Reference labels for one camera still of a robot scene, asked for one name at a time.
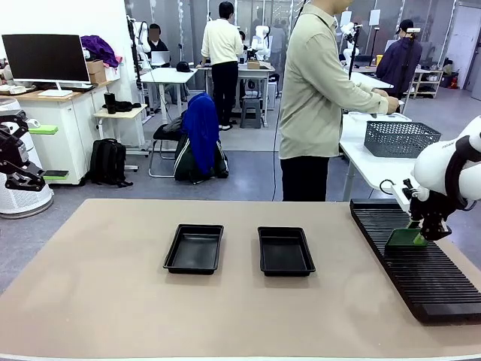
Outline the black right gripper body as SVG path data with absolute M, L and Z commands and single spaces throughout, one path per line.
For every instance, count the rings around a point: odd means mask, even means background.
M 456 211 L 454 203 L 444 194 L 427 189 L 417 189 L 410 198 L 410 218 L 415 221 L 439 216 L 442 220 Z

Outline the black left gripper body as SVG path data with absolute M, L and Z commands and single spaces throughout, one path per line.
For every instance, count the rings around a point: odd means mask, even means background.
M 18 129 L 13 134 L 1 129 L 1 173 L 6 175 L 25 175 L 28 154 L 20 139 L 25 129 Z

